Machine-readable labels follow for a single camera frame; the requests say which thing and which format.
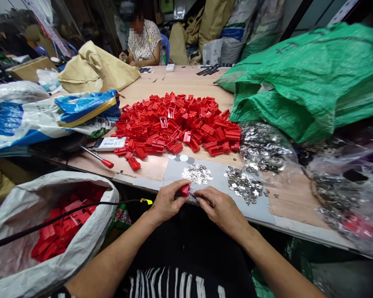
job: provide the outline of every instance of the red screwdriver handle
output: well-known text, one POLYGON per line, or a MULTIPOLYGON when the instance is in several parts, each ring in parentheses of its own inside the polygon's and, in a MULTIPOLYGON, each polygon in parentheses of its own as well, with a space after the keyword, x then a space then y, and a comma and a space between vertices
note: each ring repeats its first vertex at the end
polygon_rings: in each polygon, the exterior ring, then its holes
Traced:
POLYGON ((114 164, 111 163, 109 160, 102 159, 101 162, 108 168, 113 168, 114 164))

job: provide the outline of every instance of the hand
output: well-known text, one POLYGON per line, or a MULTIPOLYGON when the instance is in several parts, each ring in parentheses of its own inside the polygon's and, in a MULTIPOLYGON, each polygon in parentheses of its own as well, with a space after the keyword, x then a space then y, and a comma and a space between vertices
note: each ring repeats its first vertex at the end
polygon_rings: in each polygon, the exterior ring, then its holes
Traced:
POLYGON ((122 61, 124 61, 122 56, 124 56, 126 58, 126 63, 127 63, 128 62, 128 56, 124 52, 121 52, 120 55, 119 55, 119 59, 122 60, 122 61))
POLYGON ((197 190, 194 194, 200 207, 207 213, 212 222, 236 242, 240 243, 246 233, 249 233, 252 227, 229 195, 211 186, 203 190, 197 190), (207 201, 202 198, 209 200, 214 208, 211 208, 207 201))
POLYGON ((179 197, 174 200, 177 190, 191 181, 187 179, 175 181, 159 190, 155 202, 148 210, 148 214, 155 225, 160 225, 176 215, 188 197, 179 197))
POLYGON ((136 67, 138 67, 138 68, 143 67, 143 65, 142 65, 142 61, 131 61, 131 62, 130 62, 130 66, 136 66, 136 67))

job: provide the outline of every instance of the wooden table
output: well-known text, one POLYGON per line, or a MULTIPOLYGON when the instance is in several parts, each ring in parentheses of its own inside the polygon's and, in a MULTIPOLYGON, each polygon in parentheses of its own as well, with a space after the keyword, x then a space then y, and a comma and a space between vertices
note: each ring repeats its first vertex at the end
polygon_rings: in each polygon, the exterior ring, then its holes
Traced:
MULTIPOLYGON (((205 77, 196 75, 200 71, 197 66, 176 66, 174 72, 166 72, 165 66, 155 66, 152 67, 152 71, 154 73, 141 74, 138 80, 121 91, 126 97, 125 99, 121 99, 121 106, 126 104, 132 105, 137 101, 149 98, 152 94, 164 96, 166 92, 170 93, 173 91, 175 94, 193 94, 195 97, 202 98, 211 96, 218 102, 220 110, 232 109, 233 94, 213 84, 226 70, 220 70, 213 75, 205 77)), ((236 153, 211 157, 203 149, 197 153, 193 153, 184 144, 181 154, 193 157, 195 160, 211 161, 239 168, 243 167, 242 160, 239 154, 236 153)), ((114 167, 112 169, 105 168, 97 159, 82 151, 70 158, 67 165, 78 170, 107 177, 120 183, 145 188, 150 191, 157 191, 163 185, 163 175, 169 163, 167 153, 161 156, 149 155, 143 161, 138 160, 141 163, 141 169, 134 172, 125 158, 119 158, 113 152, 100 152, 99 156, 113 162, 114 167)), ((331 230, 315 210, 320 205, 312 195, 310 181, 303 172, 298 167, 286 170, 290 173, 295 172, 289 181, 285 181, 278 187, 267 186, 267 189, 270 191, 268 197, 269 203, 262 212, 268 213, 268 220, 262 216, 260 219, 251 216, 247 216, 247 218, 252 222, 300 238, 309 239, 310 241, 342 249, 355 250, 355 246, 341 237, 337 232, 331 230)))

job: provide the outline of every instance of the black cable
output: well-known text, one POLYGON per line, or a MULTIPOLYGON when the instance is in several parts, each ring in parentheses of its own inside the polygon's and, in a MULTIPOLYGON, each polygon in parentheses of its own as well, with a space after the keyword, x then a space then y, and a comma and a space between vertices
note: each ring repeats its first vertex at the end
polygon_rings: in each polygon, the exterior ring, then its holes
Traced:
POLYGON ((68 212, 65 212, 64 214, 60 215, 60 216, 57 216, 56 218, 53 218, 45 223, 41 223, 37 226, 33 226, 29 229, 26 229, 22 232, 19 232, 19 233, 16 233, 14 235, 11 235, 11 236, 8 236, 4 239, 0 239, 0 247, 3 246, 3 245, 6 245, 8 243, 11 243, 12 241, 15 241, 17 239, 20 239, 22 237, 25 237, 26 235, 29 235, 33 232, 36 232, 44 227, 47 227, 53 223, 55 223, 56 221, 64 218, 64 217, 67 217, 68 215, 72 214, 73 212, 76 212, 76 211, 79 211, 79 210, 82 210, 84 208, 87 208, 87 207, 90 207, 90 206, 95 206, 95 205, 122 205, 122 204, 127 204, 127 203, 131 203, 131 202, 140 202, 141 200, 139 199, 133 199, 133 200, 128 200, 128 201, 123 201, 123 202, 119 202, 119 203, 112 203, 112 202, 95 202, 95 203, 91 203, 91 204, 87 204, 87 205, 84 205, 84 206, 80 206, 80 207, 77 207, 75 209, 72 209, 68 212))

